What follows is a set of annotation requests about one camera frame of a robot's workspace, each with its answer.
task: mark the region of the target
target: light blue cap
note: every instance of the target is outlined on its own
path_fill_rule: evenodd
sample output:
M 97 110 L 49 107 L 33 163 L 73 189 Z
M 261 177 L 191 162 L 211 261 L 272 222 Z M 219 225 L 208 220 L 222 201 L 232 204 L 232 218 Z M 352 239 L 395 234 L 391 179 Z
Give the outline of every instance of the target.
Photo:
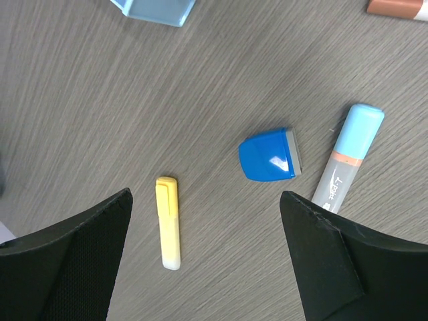
M 334 150 L 342 155 L 364 159 L 384 117 L 385 113 L 376 107 L 366 104 L 352 106 Z

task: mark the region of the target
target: gray wood grain surface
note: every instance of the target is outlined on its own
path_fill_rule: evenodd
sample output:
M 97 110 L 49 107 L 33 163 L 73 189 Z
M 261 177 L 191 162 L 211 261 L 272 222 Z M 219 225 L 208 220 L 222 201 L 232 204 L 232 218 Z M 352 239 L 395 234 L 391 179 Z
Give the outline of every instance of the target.
M 17 236 L 123 187 L 109 320 L 303 320 L 280 193 L 310 199 L 346 111 L 386 118 L 340 214 L 428 243 L 428 23 L 365 0 L 198 0 L 181 29 L 109 0 L 2 0 L 0 221 Z M 237 146 L 292 125 L 304 165 L 255 183 Z M 182 268 L 162 268 L 154 182 L 178 178 Z

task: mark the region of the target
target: pen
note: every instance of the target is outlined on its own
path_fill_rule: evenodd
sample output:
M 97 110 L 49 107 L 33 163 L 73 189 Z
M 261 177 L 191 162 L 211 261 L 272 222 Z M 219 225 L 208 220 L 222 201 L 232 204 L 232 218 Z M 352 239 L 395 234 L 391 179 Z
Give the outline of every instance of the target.
M 351 107 L 315 190 L 313 203 L 333 213 L 339 211 L 384 117 L 382 110 L 366 104 Z

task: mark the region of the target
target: marker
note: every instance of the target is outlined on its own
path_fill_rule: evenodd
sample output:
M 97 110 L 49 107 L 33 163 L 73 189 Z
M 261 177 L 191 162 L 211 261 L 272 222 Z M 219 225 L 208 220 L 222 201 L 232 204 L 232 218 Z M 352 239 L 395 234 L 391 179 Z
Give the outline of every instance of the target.
M 351 107 L 312 202 L 337 213 L 366 156 L 385 113 L 375 107 Z
M 169 270 L 178 270 L 181 264 L 179 231 L 179 198 L 177 181 L 171 177 L 156 180 L 156 203 L 159 216 L 162 264 Z
M 367 13 L 428 21 L 428 0 L 370 0 Z

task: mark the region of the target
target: orange object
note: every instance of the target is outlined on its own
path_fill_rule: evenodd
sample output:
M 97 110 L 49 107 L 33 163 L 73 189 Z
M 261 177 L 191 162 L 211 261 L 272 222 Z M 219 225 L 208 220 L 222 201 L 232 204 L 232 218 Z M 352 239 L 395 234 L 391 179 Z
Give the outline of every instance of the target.
M 428 21 L 428 0 L 370 0 L 367 13 Z

